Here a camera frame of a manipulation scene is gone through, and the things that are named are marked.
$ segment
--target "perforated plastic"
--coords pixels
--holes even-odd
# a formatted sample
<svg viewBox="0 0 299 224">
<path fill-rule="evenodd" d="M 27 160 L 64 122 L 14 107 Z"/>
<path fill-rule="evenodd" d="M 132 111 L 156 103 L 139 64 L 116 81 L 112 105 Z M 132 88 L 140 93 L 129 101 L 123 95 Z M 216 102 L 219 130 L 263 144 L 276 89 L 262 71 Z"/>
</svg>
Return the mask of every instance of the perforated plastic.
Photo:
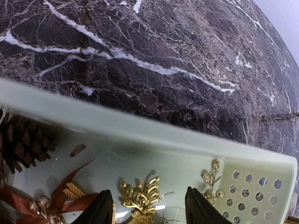
<svg viewBox="0 0 299 224">
<path fill-rule="evenodd" d="M 224 160 L 216 209 L 234 224 L 279 224 L 284 220 L 293 180 L 290 164 Z"/>
</svg>

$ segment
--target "black plastic piece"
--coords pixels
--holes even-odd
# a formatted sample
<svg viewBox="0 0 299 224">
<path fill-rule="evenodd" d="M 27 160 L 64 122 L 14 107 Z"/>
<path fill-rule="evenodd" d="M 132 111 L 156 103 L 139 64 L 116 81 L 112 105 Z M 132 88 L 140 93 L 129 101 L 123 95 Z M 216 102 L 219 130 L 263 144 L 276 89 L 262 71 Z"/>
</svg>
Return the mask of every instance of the black plastic piece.
<svg viewBox="0 0 299 224">
<path fill-rule="evenodd" d="M 71 224 L 112 224 L 113 199 L 110 190 L 103 190 Z"/>
<path fill-rule="evenodd" d="M 195 188 L 188 187 L 185 209 L 187 224 L 231 224 Z"/>
</svg>

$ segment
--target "pale green plastic tray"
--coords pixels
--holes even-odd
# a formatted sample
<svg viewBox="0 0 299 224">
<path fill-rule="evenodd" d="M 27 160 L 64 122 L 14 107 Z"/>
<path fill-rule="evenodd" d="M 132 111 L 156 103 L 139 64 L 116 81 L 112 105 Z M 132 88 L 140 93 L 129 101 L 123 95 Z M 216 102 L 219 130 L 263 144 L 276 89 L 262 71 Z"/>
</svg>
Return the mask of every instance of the pale green plastic tray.
<svg viewBox="0 0 299 224">
<path fill-rule="evenodd" d="M 155 219 L 155 223 L 162 224 L 160 221 L 167 219 L 170 224 L 181 224 L 185 223 L 187 187 L 204 192 L 207 184 L 201 173 L 204 169 L 209 171 L 212 160 L 217 158 L 221 162 L 217 176 L 222 178 L 215 190 L 222 188 L 225 192 L 215 206 L 221 214 L 237 224 L 284 222 L 297 176 L 297 161 L 293 157 L 7 80 L 0 80 L 0 104 L 9 112 L 59 126 L 63 133 L 56 151 L 50 153 L 51 160 L 8 177 L 8 184 L 29 195 L 36 196 L 38 189 L 49 196 L 65 175 L 94 159 L 74 180 L 85 192 L 110 189 L 117 206 L 118 222 L 123 222 L 131 210 L 122 207 L 118 199 L 119 179 L 134 185 L 136 178 L 143 181 L 153 170 L 160 176 L 162 197 L 156 207 L 159 219 Z M 70 158 L 77 144 L 85 144 L 86 149 Z M 70 223 L 78 214 L 64 216 Z"/>
</svg>

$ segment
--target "gold decoration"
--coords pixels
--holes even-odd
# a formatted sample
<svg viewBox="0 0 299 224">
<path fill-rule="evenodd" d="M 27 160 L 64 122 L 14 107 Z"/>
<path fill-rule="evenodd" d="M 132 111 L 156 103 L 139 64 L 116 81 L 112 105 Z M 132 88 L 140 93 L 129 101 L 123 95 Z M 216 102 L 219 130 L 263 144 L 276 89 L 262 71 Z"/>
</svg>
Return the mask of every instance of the gold decoration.
<svg viewBox="0 0 299 224">
<path fill-rule="evenodd" d="M 150 180 L 145 188 L 142 183 L 138 183 L 136 188 L 126 189 L 127 183 L 121 185 L 121 196 L 123 198 L 122 206 L 127 208 L 135 208 L 132 214 L 132 220 L 128 224 L 151 224 L 152 216 L 155 214 L 155 202 L 160 202 L 160 192 L 158 191 L 160 178 L 157 176 Z"/>
<path fill-rule="evenodd" d="M 113 203 L 112 224 L 116 224 L 116 205 Z"/>
<path fill-rule="evenodd" d="M 65 188 L 63 192 L 73 201 L 85 195 L 85 193 L 81 191 L 80 188 L 72 182 L 66 183 L 66 187 L 67 188 Z"/>
<path fill-rule="evenodd" d="M 288 217 L 285 224 L 299 224 L 299 217 Z"/>
<path fill-rule="evenodd" d="M 51 200 L 47 196 L 39 196 L 29 204 L 32 211 L 42 215 L 48 224 L 66 224 L 64 217 L 56 209 L 51 208 Z"/>
<path fill-rule="evenodd" d="M 202 179 L 209 185 L 210 189 L 206 190 L 203 196 L 211 203 L 211 205 L 216 205 L 216 198 L 223 198 L 224 197 L 224 190 L 218 189 L 213 194 L 215 184 L 220 180 L 221 176 L 216 179 L 217 172 L 219 170 L 220 162 L 219 160 L 214 160 L 212 163 L 212 173 L 209 174 L 204 172 L 202 175 Z"/>
</svg>

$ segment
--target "christmas ornament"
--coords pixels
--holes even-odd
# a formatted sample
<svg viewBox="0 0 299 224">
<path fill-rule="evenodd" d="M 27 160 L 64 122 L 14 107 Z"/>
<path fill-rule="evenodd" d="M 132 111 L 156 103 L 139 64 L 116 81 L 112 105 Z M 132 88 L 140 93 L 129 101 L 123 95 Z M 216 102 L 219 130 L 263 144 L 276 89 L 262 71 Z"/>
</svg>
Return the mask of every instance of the christmas ornament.
<svg viewBox="0 0 299 224">
<path fill-rule="evenodd" d="M 29 200 L 24 196 L 3 188 L 0 190 L 0 200 L 8 203 L 25 216 L 18 219 L 16 221 L 17 224 L 65 224 L 62 213 L 83 211 L 98 196 L 98 193 L 88 195 L 78 194 L 78 198 L 75 201 L 65 203 L 68 195 L 64 193 L 64 190 L 69 189 L 69 186 L 72 186 L 72 189 L 78 188 L 68 183 L 71 183 L 74 175 L 81 168 L 89 164 L 90 162 L 71 172 L 55 189 L 51 199 L 46 196 L 40 196 L 37 200 Z"/>
<path fill-rule="evenodd" d="M 122 206 L 135 208 L 132 214 L 132 220 L 128 224 L 151 224 L 152 216 L 155 214 L 155 206 L 152 204 L 160 202 L 160 193 L 158 191 L 160 178 L 157 176 L 150 180 L 145 187 L 138 183 L 136 188 L 127 189 L 127 183 L 121 185 Z"/>
<path fill-rule="evenodd" d="M 15 116 L 0 109 L 0 181 L 3 186 L 5 178 L 3 160 L 10 172 L 22 171 L 36 166 L 35 159 L 45 161 L 50 159 L 48 151 L 54 151 L 54 138 L 34 120 L 22 116 Z"/>
<path fill-rule="evenodd" d="M 66 183 L 66 187 L 63 192 L 74 201 L 85 195 L 85 193 L 72 182 Z"/>
<path fill-rule="evenodd" d="M 214 186 L 215 184 L 220 180 L 221 176 L 216 179 L 217 172 L 219 170 L 220 162 L 219 160 L 214 160 L 212 162 L 212 173 L 207 173 L 204 172 L 202 174 L 202 179 L 209 185 L 210 189 L 207 189 L 206 192 L 204 193 L 204 197 L 211 203 L 211 205 L 215 206 L 216 205 L 216 198 L 223 198 L 224 197 L 224 190 L 223 189 L 218 189 L 215 193 L 213 194 Z"/>
</svg>

